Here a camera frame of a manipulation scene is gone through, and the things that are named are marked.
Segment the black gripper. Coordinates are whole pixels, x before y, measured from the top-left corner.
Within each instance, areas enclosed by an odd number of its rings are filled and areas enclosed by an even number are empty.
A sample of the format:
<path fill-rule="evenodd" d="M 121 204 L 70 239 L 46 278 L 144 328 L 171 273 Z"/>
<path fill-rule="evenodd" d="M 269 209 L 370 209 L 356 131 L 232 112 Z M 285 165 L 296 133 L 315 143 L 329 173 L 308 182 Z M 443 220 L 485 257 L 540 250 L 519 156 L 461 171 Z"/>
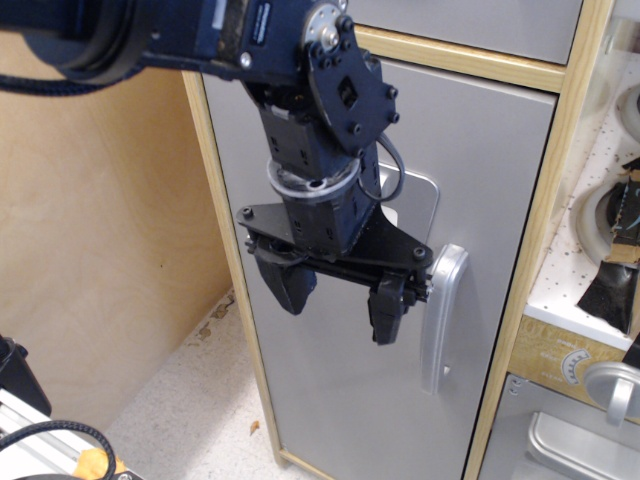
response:
<path fill-rule="evenodd" d="M 350 164 L 337 175 L 306 179 L 268 167 L 278 203 L 241 208 L 248 251 L 280 306 L 299 315 L 323 274 L 369 288 L 373 340 L 396 341 L 404 301 L 424 301 L 433 253 L 384 215 L 380 167 Z"/>

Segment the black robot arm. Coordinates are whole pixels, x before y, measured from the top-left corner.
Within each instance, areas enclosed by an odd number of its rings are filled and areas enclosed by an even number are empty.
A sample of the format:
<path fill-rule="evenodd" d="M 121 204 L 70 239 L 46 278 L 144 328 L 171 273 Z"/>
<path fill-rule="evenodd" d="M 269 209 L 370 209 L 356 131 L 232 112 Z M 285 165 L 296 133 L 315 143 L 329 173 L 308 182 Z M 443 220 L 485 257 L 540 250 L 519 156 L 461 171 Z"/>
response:
<path fill-rule="evenodd" d="M 398 92 L 358 46 L 344 2 L 5 1 L 1 27 L 59 73 L 3 76 L 8 92 L 81 95 L 147 67 L 241 82 L 260 113 L 280 200 L 237 219 L 289 313 L 301 313 L 318 274 L 365 285 L 374 341 L 388 345 L 427 298 L 431 250 L 381 209 L 377 151 L 391 145 Z"/>

